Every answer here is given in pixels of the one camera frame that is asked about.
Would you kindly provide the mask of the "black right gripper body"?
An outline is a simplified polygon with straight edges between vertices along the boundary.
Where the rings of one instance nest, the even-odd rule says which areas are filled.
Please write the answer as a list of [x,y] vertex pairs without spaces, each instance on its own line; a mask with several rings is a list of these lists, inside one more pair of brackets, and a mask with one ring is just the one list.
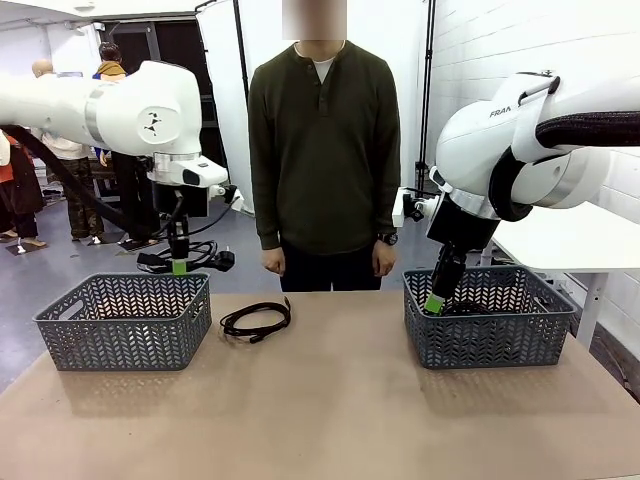
[[498,225],[499,220],[471,215],[455,204],[448,194],[442,194],[426,237],[457,248],[485,248]]

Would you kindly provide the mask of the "person's left hand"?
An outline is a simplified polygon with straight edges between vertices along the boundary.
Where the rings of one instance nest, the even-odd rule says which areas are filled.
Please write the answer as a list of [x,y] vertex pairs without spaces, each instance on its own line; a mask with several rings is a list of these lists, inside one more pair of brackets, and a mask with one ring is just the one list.
[[387,276],[396,263],[396,251],[391,245],[377,241],[373,248],[373,269],[377,277]]

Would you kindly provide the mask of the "person's right hand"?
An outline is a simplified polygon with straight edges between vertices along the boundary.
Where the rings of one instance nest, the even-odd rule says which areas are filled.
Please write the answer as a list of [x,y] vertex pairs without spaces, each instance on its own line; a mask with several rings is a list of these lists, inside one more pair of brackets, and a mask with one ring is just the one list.
[[276,275],[283,276],[286,270],[285,255],[281,247],[262,251],[263,267]]

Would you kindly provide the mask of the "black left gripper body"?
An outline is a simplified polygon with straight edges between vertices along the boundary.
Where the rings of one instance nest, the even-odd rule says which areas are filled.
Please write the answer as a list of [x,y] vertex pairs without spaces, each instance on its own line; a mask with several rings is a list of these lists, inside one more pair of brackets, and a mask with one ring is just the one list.
[[180,190],[174,191],[176,204],[167,222],[167,238],[176,239],[184,235],[183,223],[187,218],[185,210],[185,197]]

